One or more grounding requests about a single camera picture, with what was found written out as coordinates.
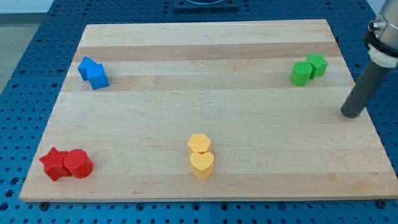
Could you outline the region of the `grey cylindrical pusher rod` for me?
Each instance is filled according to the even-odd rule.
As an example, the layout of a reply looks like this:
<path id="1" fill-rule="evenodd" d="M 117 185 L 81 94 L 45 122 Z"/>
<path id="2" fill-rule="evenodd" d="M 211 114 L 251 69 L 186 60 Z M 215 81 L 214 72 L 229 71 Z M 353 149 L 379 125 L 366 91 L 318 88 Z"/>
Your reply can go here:
<path id="1" fill-rule="evenodd" d="M 393 69 L 370 60 L 343 103 L 341 113 L 347 118 L 357 118 Z"/>

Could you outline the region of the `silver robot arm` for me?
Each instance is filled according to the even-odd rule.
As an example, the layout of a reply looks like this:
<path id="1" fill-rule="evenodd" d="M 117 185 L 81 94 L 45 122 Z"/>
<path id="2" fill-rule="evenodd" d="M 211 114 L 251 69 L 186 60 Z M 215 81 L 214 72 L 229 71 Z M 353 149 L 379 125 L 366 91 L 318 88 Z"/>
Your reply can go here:
<path id="1" fill-rule="evenodd" d="M 364 44 L 370 61 L 341 106 L 347 118 L 357 118 L 386 77 L 397 67 L 397 0 L 386 0 L 369 22 Z"/>

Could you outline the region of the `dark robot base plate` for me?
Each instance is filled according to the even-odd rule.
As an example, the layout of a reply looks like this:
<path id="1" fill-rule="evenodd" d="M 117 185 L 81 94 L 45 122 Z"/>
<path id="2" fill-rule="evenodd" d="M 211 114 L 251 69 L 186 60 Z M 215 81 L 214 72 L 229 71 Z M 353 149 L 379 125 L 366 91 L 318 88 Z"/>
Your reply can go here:
<path id="1" fill-rule="evenodd" d="M 173 9 L 238 9 L 239 0 L 172 0 Z"/>

